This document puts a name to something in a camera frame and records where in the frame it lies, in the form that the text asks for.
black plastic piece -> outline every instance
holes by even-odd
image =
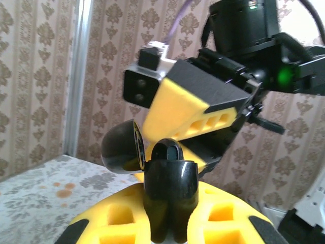
[[[69,225],[55,244],[76,244],[83,231],[86,229],[88,223],[89,220],[82,219]]]
[[[159,143],[174,147],[174,141],[168,140]],[[175,160],[168,157],[166,148],[157,147],[153,150],[153,160],[145,163],[143,204],[150,221],[151,241],[161,243],[171,235],[173,241],[184,243],[187,222],[199,202],[198,165],[179,160],[181,154],[171,156],[178,158]]]
[[[142,172],[144,146],[134,119],[107,132],[102,141],[102,161],[107,169],[117,174]]]
[[[159,50],[156,47],[140,49],[138,65],[156,71],[160,62]]]
[[[123,98],[132,104],[150,108],[159,88],[161,77],[148,70],[126,70],[124,73]]]
[[[249,220],[265,244],[288,244],[270,222],[256,216],[250,216]]]
[[[200,178],[204,174],[211,172],[221,161],[223,155],[247,120],[248,117],[242,114],[228,128],[180,141],[182,145],[187,147],[206,163],[205,168],[199,173]]]
[[[311,46],[311,47],[306,47],[306,49],[315,56],[325,55],[325,46]]]
[[[310,62],[313,60],[313,54],[289,34],[281,32],[276,34],[274,38],[295,56],[299,57],[300,61]]]
[[[282,126],[282,125],[279,125],[277,123],[274,123],[272,121],[269,121],[265,118],[262,118],[262,117],[258,117],[258,116],[255,116],[255,115],[252,115],[248,122],[250,122],[251,124],[254,123],[258,126],[261,126],[262,128],[268,130],[268,131],[272,131],[274,133],[277,133],[277,134],[280,134],[280,135],[283,135],[284,132],[285,132],[285,128]]]
[[[294,83],[295,93],[325,96],[324,67],[325,55],[318,56],[310,62],[299,64],[296,69],[297,81]]]
[[[228,57],[253,53],[275,44],[279,33],[275,0],[218,1],[210,6],[216,49]]]
[[[151,152],[151,160],[159,159],[184,160],[183,150],[177,141],[163,139],[153,147]]]
[[[278,230],[289,244],[324,244],[325,234],[319,225],[311,226],[296,215],[297,210],[289,210],[282,219]]]
[[[231,107],[240,110],[250,97],[250,94],[233,84],[225,84],[220,79],[185,60],[178,60],[166,77],[208,103],[210,107],[205,113]]]

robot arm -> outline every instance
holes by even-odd
[[[151,42],[124,77],[124,99],[149,108],[144,137],[179,141],[200,176],[213,170],[245,123],[284,133],[259,116],[269,91],[325,95],[325,47],[304,48],[280,33],[275,1],[217,2],[203,46],[210,31],[217,52],[203,47],[197,57],[175,61],[166,58],[168,44]]]

black cylindrical part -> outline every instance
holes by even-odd
[[[174,241],[187,241],[187,223],[199,201],[198,165],[187,160],[151,160],[145,163],[144,208],[151,240],[161,243],[171,232]]]
[[[272,46],[279,32],[275,0],[221,0],[210,21],[217,51],[229,57]]]
[[[142,139],[136,136],[137,132],[137,124],[131,119],[106,133],[102,141],[101,156],[108,170],[117,174],[142,172],[140,161],[143,159],[140,156],[144,154],[141,152],[144,149]]]

wallpaper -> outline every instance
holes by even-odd
[[[74,5],[0,2],[0,180],[62,154]]]
[[[150,40],[162,40],[184,1],[94,0],[83,94],[78,157],[101,164],[103,135],[147,111],[122,99],[123,72]],[[180,21],[169,58],[197,54],[214,1],[194,0]],[[312,3],[324,9],[322,0]],[[298,0],[279,0],[281,29],[304,45],[319,44],[315,23]],[[208,46],[214,48],[212,39]],[[308,189],[325,162],[325,99],[270,93],[264,117],[285,126],[283,136],[245,126],[222,162],[204,181],[243,199],[288,209]]]

yellow foam block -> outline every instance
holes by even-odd
[[[199,203],[187,226],[188,244],[264,244],[248,217],[271,221],[241,199],[199,182]]]
[[[152,143],[148,146],[148,148],[146,150],[146,160],[151,159],[151,152],[152,152],[154,146],[155,146],[155,143]],[[186,160],[192,160],[192,161],[196,162],[198,164],[199,173],[201,173],[206,166],[205,161],[203,161],[201,158],[199,158],[196,154],[194,154],[191,150],[189,150],[187,147],[185,147],[181,143],[180,143],[180,146],[182,147],[184,158]],[[134,176],[138,179],[138,181],[143,182],[144,173],[137,173]]]
[[[236,119],[235,107],[204,113],[210,104],[165,78],[161,82],[143,124],[150,142],[164,138],[184,140],[229,127]]]
[[[88,219],[77,244],[151,244],[143,184],[134,184],[74,218]],[[248,217],[270,222],[239,198],[199,182],[199,203],[188,221],[188,244],[263,244]]]
[[[132,185],[74,218],[70,224],[89,220],[77,244],[151,244],[143,191],[142,183]]]

